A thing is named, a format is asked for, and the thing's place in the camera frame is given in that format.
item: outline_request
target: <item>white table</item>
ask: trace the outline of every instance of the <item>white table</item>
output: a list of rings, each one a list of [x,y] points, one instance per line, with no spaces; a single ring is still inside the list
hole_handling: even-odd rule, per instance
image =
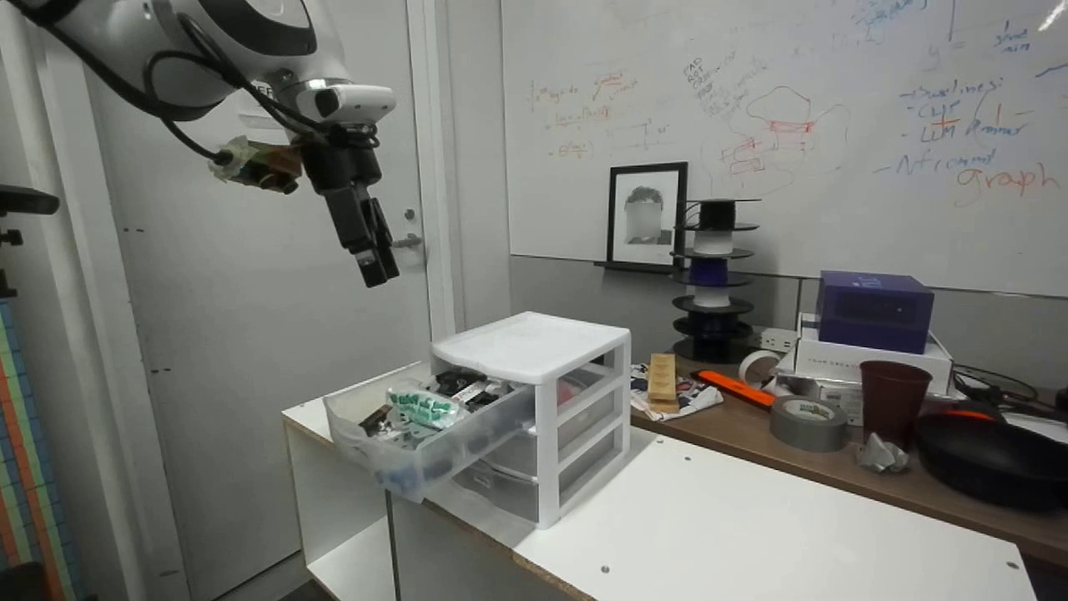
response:
[[[325,402],[288,410],[288,425],[301,457],[295,470],[321,470],[301,443],[328,450]],[[339,470],[356,486],[339,475],[295,475],[310,567],[339,596],[394,601],[387,510],[372,508],[379,493],[360,466]],[[328,523],[325,504],[348,523]],[[1034,601],[1007,540],[644,430],[635,430],[629,465],[555,528],[535,530],[455,483],[431,504],[538,575],[605,601]]]

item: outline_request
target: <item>framed portrait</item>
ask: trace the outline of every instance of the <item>framed portrait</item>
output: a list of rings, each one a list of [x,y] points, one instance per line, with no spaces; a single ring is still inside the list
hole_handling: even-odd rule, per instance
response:
[[[605,267],[674,269],[683,239],[686,164],[609,168]]]

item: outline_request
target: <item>cup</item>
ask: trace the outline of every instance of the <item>cup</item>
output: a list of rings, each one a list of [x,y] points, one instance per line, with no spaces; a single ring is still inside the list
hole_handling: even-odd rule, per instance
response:
[[[895,359],[864,359],[864,434],[909,448],[914,417],[925,406],[932,373]]]

